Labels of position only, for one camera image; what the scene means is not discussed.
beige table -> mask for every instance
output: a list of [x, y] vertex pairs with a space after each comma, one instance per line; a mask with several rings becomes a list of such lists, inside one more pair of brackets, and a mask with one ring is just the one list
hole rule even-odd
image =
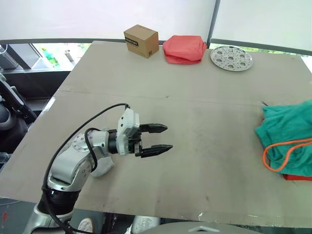
[[[285, 181], [265, 169], [254, 133], [260, 101], [292, 104], [312, 98], [312, 75], [300, 57], [252, 53], [254, 66], [228, 72], [210, 50], [200, 64], [167, 64], [126, 45], [94, 42], [23, 139], [0, 174], [0, 195], [38, 202], [54, 151], [82, 122], [128, 102], [142, 123], [166, 124], [143, 144], [173, 144], [140, 159], [113, 156], [115, 167], [90, 177], [77, 208], [221, 223], [312, 227], [312, 183]], [[88, 125], [115, 128], [122, 108]]]

cardboard box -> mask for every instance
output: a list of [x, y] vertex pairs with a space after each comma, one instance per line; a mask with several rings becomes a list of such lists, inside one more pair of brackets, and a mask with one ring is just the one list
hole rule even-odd
[[158, 32], [143, 27], [133, 26], [124, 31], [128, 50], [149, 58], [159, 50]]

shoe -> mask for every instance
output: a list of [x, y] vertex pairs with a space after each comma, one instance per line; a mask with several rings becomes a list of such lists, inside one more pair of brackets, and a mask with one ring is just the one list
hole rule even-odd
[[78, 226], [78, 230], [92, 233], [94, 230], [93, 221], [90, 218], [83, 219]]

orange drawstring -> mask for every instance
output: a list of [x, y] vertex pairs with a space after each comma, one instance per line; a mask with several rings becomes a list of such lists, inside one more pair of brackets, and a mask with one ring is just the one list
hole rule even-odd
[[[288, 145], [288, 144], [300, 143], [300, 142], [305, 142], [305, 141], [310, 141], [310, 142], [295, 145], [295, 146], [291, 147], [291, 148], [287, 151], [285, 160], [284, 160], [283, 164], [282, 164], [279, 168], [274, 169], [274, 168], [270, 167], [270, 166], [267, 164], [267, 162], [266, 162], [266, 156], [267, 156], [267, 153], [268, 153], [268, 151], [269, 151], [270, 148], [275, 147], [275, 146], [278, 146], [278, 145]], [[291, 153], [292, 153], [295, 149], [298, 149], [298, 148], [303, 147], [303, 146], [311, 145], [311, 144], [312, 144], [312, 138], [307, 138], [307, 139], [303, 139], [303, 140], [291, 140], [291, 141], [285, 141], [285, 142], [280, 142], [280, 143], [275, 143], [275, 144], [269, 145], [267, 148], [265, 148], [265, 150], [263, 151], [263, 154], [262, 154], [262, 161], [263, 161], [263, 164], [264, 164], [265, 167], [268, 168], [269, 170], [271, 170], [271, 171], [273, 171], [273, 172], [279, 172], [279, 171], [281, 171], [281, 170], [284, 169], [284, 167], [286, 166], [286, 164], [287, 164], [288, 161], [289, 161], [289, 157], [290, 157]]]

teal cloth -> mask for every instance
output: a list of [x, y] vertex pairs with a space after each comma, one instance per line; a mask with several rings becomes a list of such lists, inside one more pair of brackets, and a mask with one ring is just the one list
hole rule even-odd
[[[296, 105], [263, 106], [262, 110], [265, 119], [255, 132], [264, 148], [278, 142], [312, 137], [312, 99]], [[271, 148], [267, 154], [270, 166], [279, 168], [287, 151], [294, 145]], [[287, 165], [279, 173], [312, 176], [312, 145], [294, 150]]]

